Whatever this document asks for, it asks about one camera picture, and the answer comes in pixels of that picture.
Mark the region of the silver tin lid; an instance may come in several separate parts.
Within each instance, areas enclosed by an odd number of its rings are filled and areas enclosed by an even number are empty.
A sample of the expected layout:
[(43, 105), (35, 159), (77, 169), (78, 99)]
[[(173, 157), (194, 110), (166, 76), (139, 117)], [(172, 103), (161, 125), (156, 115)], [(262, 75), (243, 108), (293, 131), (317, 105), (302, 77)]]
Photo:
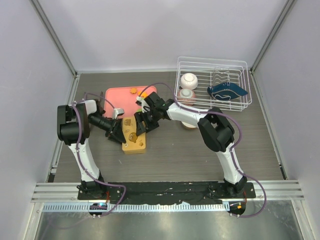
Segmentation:
[(146, 134), (137, 135), (137, 124), (134, 116), (122, 119), (122, 131), (126, 143), (122, 143), (122, 151), (126, 155), (144, 154), (146, 152)]

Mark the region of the metal tongs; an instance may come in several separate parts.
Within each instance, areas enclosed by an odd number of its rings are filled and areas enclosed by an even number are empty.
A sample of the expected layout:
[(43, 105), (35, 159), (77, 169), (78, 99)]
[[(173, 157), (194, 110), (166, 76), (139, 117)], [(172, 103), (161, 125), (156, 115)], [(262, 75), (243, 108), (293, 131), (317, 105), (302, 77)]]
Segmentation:
[(83, 98), (85, 100), (87, 100), (89, 98), (89, 96), (91, 97), (95, 97), (95, 100), (97, 102), (97, 111), (100, 115), (104, 115), (106, 113), (105, 111), (105, 95), (104, 93), (101, 91), (100, 93), (89, 93), (89, 92), (84, 92), (84, 96)]

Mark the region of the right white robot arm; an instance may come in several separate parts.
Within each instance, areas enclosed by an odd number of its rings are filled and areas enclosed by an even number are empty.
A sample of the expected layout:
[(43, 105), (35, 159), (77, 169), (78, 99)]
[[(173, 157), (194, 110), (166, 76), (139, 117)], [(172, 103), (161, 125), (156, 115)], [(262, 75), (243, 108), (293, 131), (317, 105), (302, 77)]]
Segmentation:
[(226, 193), (233, 198), (243, 193), (247, 177), (235, 153), (235, 130), (219, 108), (198, 110), (182, 106), (173, 99), (165, 101), (155, 92), (146, 98), (137, 96), (136, 104), (141, 106), (141, 111), (134, 114), (137, 136), (158, 128), (159, 120), (179, 121), (196, 127), (204, 144), (219, 159)]

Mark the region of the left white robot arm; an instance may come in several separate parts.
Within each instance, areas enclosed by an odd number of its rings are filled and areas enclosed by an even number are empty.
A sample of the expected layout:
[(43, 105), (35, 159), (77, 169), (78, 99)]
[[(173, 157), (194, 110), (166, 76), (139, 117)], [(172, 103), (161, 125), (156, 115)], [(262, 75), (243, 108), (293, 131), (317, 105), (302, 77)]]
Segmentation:
[(81, 180), (77, 186), (82, 199), (104, 198), (108, 187), (91, 153), (90, 126), (105, 131), (108, 140), (125, 144), (122, 120), (104, 117), (105, 111), (97, 99), (84, 100), (57, 107), (57, 136), (72, 151), (80, 170)]

